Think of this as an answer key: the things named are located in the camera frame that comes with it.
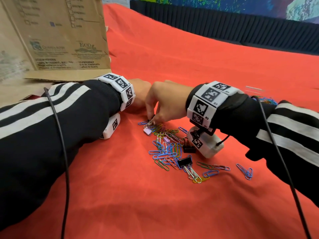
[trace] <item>white stripe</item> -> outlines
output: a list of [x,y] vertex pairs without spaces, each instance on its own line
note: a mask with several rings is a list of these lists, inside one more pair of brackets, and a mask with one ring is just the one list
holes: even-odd
[[[319,154],[305,148],[300,143],[297,143],[289,138],[285,138],[283,136],[273,134],[275,142],[277,146],[286,148],[296,154],[297,156],[301,157],[302,159],[306,160],[307,162],[319,167]],[[260,140],[272,143],[270,140],[270,137],[268,135],[268,132],[265,130],[260,129],[257,136]]]
[[[68,107],[70,107],[76,100],[81,97],[85,92],[90,90],[90,88],[86,86],[79,87],[76,91],[74,91],[66,100],[62,101],[61,103],[55,105],[56,112],[61,112]],[[46,119],[47,117],[51,116],[53,114],[51,106],[48,106],[46,108],[43,108],[36,113],[22,118],[10,125],[4,126],[0,128],[0,139],[7,137],[9,135],[12,135],[16,132],[19,132],[23,129],[26,129],[29,126],[32,126],[36,123],[39,123]]]
[[316,127],[312,127],[277,114],[271,114],[267,121],[283,126],[291,131],[312,138],[313,140],[319,142],[319,129]]
[[309,110],[309,109],[306,109],[306,108],[297,107],[297,106],[294,106],[294,105],[289,104],[289,103],[281,103],[281,104],[277,105],[276,109],[278,109],[278,108],[287,108],[287,109],[292,110],[294,112],[304,113],[304,114],[307,114],[309,116],[313,116],[313,117],[319,119],[319,113],[314,112],[314,111]]
[[[59,93],[56,94],[55,96],[52,96],[52,98],[51,98],[52,101],[56,101],[59,98],[61,98],[62,96],[64,96],[66,91],[71,86],[73,86],[74,84],[77,84],[77,83],[70,82],[70,83],[64,84],[63,87],[60,89]],[[61,84],[54,85],[54,86],[52,86],[50,88],[50,90],[49,90],[49,95],[50,96],[54,94],[56,87],[59,86],[59,85],[61,85]],[[45,102],[45,101],[48,101],[48,99],[46,97],[41,97],[41,98],[38,98],[38,99],[35,99],[35,100],[28,100],[28,101],[19,103],[19,104],[15,105],[13,108],[10,108],[9,110],[7,110],[5,112],[0,113],[0,121],[3,120],[3,119],[8,118],[10,116],[17,115],[17,114],[19,114],[20,112],[23,112],[26,108],[28,108],[28,107],[30,107],[32,105],[39,104],[39,103],[42,103],[42,102]]]

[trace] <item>person's right hand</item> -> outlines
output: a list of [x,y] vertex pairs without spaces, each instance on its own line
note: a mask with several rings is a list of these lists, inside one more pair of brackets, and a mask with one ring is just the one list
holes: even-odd
[[146,96],[147,118],[155,124],[180,119],[186,116],[186,100],[193,87],[169,80],[156,81]]

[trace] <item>white brick wall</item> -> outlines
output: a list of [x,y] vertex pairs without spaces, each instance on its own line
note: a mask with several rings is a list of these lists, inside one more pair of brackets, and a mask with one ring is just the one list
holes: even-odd
[[130,8],[130,0],[102,0],[103,3],[118,3],[125,7]]

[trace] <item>person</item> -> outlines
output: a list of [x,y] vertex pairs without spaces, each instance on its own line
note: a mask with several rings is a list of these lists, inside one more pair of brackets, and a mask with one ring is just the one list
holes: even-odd
[[[189,87],[168,80],[153,85],[139,79],[129,82],[136,93],[129,108],[146,107],[148,119],[157,124],[185,117],[192,96],[202,86]],[[109,117],[119,112],[122,103],[120,94],[99,80],[56,84],[49,94],[58,109],[69,164],[83,144],[101,136]],[[239,106],[235,105],[238,100],[242,101]],[[224,104],[230,108],[219,108],[210,127],[220,129],[247,146],[249,159],[265,158],[270,171],[287,183],[287,175],[273,145],[260,132],[265,130],[265,121],[259,103],[237,93],[228,97]],[[270,127],[296,189],[319,206],[314,189],[319,173],[318,113],[286,101],[278,106],[266,103],[262,106],[266,117],[272,116]],[[0,148],[2,230],[34,212],[65,171],[56,121],[45,95],[0,108]]]

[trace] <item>human hand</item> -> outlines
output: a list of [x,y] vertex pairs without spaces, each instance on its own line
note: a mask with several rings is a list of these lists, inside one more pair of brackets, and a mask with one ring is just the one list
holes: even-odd
[[130,82],[133,85],[135,92],[135,100],[133,104],[131,104],[124,111],[136,112],[142,108],[145,108],[145,99],[149,89],[151,88],[151,84],[141,79],[131,79],[128,80],[128,82]]
[[[186,116],[186,100],[193,87],[181,85],[169,80],[156,81],[146,96],[147,118],[155,124],[180,119]],[[154,108],[158,102],[156,115]]]

